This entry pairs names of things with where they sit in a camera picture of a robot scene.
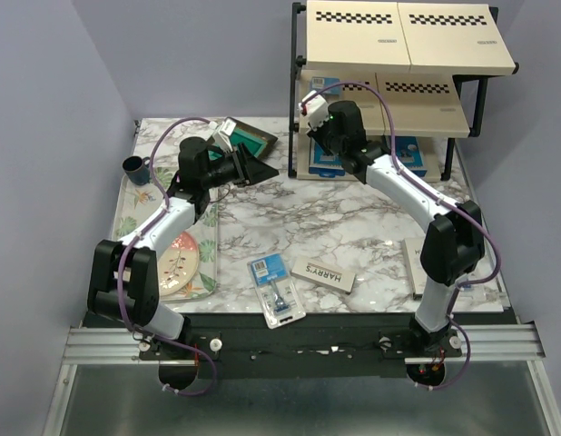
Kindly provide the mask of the blue Harry's razor box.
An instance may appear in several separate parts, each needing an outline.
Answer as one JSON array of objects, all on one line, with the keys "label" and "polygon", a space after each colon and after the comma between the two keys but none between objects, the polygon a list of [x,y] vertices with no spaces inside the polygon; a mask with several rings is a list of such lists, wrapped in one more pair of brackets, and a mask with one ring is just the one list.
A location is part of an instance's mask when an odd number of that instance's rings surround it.
[{"label": "blue Harry's razor box", "polygon": [[346,175],[338,156],[325,154],[318,143],[310,139],[309,174],[321,178],[338,178]]},{"label": "blue Harry's razor box", "polygon": [[425,156],[419,148],[417,137],[397,136],[396,156],[416,176],[425,177],[427,175]]}]

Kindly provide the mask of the blister razor pack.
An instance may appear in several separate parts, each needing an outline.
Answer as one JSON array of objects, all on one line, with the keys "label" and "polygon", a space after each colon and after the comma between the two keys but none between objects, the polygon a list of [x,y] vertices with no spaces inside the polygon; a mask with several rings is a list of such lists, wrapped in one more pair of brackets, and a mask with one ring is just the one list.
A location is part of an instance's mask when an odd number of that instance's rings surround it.
[{"label": "blister razor pack", "polygon": [[484,301],[486,299],[486,285],[479,283],[474,277],[467,277],[460,284],[460,295],[464,299]]},{"label": "blister razor pack", "polygon": [[248,271],[269,329],[278,329],[306,317],[290,269],[280,253],[249,261]]},{"label": "blister razor pack", "polygon": [[342,88],[340,86],[335,86],[340,82],[339,78],[327,77],[327,76],[312,76],[310,79],[310,90],[318,91],[323,90],[323,94],[329,96],[341,96]]}]

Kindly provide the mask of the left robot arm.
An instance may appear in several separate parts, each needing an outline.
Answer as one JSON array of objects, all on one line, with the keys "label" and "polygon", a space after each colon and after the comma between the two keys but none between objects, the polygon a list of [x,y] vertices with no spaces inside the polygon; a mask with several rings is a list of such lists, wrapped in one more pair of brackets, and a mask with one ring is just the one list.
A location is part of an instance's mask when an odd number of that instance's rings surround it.
[{"label": "left robot arm", "polygon": [[121,240],[102,240],[94,250],[88,310],[161,337],[161,349],[173,359],[190,351],[192,338],[184,331],[184,316],[160,302],[158,259],[202,218],[210,190],[227,183],[253,186],[279,175],[244,144],[212,160],[214,150],[197,136],[183,140],[163,204]]}]

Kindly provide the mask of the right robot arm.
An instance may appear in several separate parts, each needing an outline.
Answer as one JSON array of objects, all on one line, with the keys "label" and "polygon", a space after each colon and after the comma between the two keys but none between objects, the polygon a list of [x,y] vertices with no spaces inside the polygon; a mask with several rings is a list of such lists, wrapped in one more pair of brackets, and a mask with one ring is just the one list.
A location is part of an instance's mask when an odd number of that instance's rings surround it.
[{"label": "right robot arm", "polygon": [[384,193],[424,231],[420,263],[427,280],[407,337],[415,354],[431,354],[448,331],[459,287],[485,255],[479,206],[458,203],[419,179],[397,157],[394,136],[384,144],[369,140],[355,102],[328,103],[312,94],[300,113],[325,153],[338,156],[347,173]]}]

